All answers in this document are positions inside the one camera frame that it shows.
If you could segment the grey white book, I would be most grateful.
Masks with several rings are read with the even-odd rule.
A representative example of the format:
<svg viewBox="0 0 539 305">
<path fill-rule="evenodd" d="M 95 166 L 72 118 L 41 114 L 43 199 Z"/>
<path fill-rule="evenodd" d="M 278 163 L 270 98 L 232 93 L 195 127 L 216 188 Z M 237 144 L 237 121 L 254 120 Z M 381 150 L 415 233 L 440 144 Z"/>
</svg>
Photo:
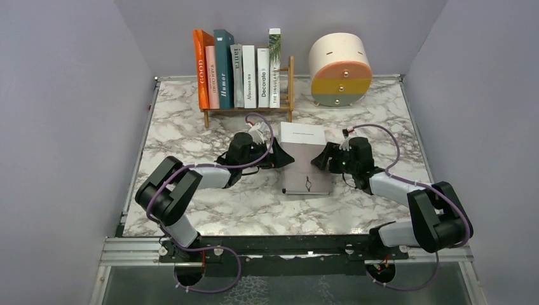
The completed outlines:
<svg viewBox="0 0 539 305">
<path fill-rule="evenodd" d="M 329 195 L 333 190 L 332 176 L 311 164 L 325 148 L 327 141 L 322 126 L 280 123 L 281 148 L 294 158 L 284 166 L 280 182 L 286 195 Z"/>
</svg>

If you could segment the brown Decorate Furniture book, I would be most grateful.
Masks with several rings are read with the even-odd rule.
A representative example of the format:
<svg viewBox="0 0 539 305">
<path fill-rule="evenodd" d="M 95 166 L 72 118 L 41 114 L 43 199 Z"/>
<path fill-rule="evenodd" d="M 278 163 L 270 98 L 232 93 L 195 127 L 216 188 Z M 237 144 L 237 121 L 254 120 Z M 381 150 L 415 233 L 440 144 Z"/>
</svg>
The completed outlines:
<svg viewBox="0 0 539 305">
<path fill-rule="evenodd" d="M 270 91 L 269 91 L 269 77 L 270 77 L 270 63 L 269 63 L 269 49 L 258 48 L 257 49 L 257 101 L 259 108 L 270 107 Z"/>
</svg>

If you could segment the white book with brown stripes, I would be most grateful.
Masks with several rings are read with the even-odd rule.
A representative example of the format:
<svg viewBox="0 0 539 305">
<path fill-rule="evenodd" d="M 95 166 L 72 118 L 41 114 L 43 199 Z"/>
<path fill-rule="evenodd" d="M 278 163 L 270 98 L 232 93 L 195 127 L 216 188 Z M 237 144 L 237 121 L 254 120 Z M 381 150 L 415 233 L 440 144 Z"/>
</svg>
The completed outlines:
<svg viewBox="0 0 539 305">
<path fill-rule="evenodd" d="M 255 109 L 256 104 L 256 59 L 254 45 L 242 46 L 243 60 L 243 94 L 244 107 Z"/>
</svg>

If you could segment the grey book with plant cover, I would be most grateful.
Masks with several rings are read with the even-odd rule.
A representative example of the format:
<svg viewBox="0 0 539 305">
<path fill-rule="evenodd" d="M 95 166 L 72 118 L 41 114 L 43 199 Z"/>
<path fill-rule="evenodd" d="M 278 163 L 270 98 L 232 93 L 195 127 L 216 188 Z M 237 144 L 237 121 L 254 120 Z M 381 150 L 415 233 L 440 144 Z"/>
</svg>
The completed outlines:
<svg viewBox="0 0 539 305">
<path fill-rule="evenodd" d="M 233 60 L 234 107 L 244 108 L 242 45 L 232 44 L 230 50 Z"/>
</svg>

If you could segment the white palm leaf book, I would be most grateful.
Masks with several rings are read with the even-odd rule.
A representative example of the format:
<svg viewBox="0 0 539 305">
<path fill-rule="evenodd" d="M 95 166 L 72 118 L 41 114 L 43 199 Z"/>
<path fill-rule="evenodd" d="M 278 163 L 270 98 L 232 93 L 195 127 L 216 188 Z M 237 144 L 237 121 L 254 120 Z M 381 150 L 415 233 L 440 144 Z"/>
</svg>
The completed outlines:
<svg viewBox="0 0 539 305">
<path fill-rule="evenodd" d="M 280 52 L 281 52 L 281 29 L 268 30 L 269 41 L 269 69 L 270 69 L 270 100 L 272 109 L 280 107 Z"/>
</svg>

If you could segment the white rose Designer Fate book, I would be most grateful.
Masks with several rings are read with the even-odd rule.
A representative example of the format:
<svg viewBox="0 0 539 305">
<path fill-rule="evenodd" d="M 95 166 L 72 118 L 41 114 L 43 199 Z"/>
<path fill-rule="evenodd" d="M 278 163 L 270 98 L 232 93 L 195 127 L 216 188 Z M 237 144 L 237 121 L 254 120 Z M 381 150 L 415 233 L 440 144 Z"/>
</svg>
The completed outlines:
<svg viewBox="0 0 539 305">
<path fill-rule="evenodd" d="M 210 109 L 219 109 L 219 94 L 217 85 L 217 66 L 215 57 L 215 46 L 205 47 L 207 81 L 208 81 L 208 102 Z"/>
</svg>

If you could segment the teal Humor book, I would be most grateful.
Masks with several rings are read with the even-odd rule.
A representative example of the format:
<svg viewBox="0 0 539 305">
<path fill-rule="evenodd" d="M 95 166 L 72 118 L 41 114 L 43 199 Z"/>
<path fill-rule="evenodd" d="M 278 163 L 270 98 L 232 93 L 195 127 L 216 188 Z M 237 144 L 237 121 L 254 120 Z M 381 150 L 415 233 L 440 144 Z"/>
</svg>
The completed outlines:
<svg viewBox="0 0 539 305">
<path fill-rule="evenodd" d="M 214 29 L 213 34 L 219 107 L 220 109 L 230 109 L 234 106 L 233 59 L 231 46 L 235 43 L 235 39 L 234 36 L 225 29 Z"/>
</svg>

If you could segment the orange Fashion Show book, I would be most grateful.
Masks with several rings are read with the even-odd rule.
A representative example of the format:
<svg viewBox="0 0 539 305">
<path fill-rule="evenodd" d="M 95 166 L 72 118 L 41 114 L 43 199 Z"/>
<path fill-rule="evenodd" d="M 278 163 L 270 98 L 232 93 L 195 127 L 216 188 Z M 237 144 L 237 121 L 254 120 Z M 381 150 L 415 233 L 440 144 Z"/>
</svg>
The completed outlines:
<svg viewBox="0 0 539 305">
<path fill-rule="evenodd" d="M 198 82 L 198 105 L 203 111 L 209 108 L 206 47 L 214 45 L 214 37 L 202 29 L 193 29 L 192 37 Z"/>
</svg>

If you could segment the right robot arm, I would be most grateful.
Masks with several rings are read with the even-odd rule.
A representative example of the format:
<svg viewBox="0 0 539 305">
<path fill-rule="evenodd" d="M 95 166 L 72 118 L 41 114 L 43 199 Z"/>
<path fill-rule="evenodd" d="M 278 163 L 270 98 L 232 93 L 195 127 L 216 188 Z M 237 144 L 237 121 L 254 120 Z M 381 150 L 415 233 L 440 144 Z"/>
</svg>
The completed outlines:
<svg viewBox="0 0 539 305">
<path fill-rule="evenodd" d="M 377 259 L 392 247 L 419 247 L 428 253 L 466 244 L 474 230 L 452 185 L 422 184 L 386 173 L 375 165 L 372 148 L 364 137 L 342 144 L 329 142 L 311 164 L 334 174 L 349 174 L 355 187 L 409 209 L 410 220 L 389 222 L 369 231 L 368 253 Z"/>
</svg>

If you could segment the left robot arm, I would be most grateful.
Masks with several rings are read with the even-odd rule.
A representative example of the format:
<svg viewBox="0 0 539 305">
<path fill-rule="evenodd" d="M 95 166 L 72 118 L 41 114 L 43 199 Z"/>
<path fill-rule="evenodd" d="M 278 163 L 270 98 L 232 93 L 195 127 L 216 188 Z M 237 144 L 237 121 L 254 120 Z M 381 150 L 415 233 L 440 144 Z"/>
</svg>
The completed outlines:
<svg viewBox="0 0 539 305">
<path fill-rule="evenodd" d="M 199 232 L 190 223 L 186 210 L 197 190 L 226 189 L 243 177 L 246 168 L 283 168 L 294 161 L 276 139 L 265 141 L 238 132 L 214 163 L 185 165 L 167 156 L 139 187 L 135 202 L 176 242 L 177 255 L 191 261 L 200 252 L 196 241 Z"/>
</svg>

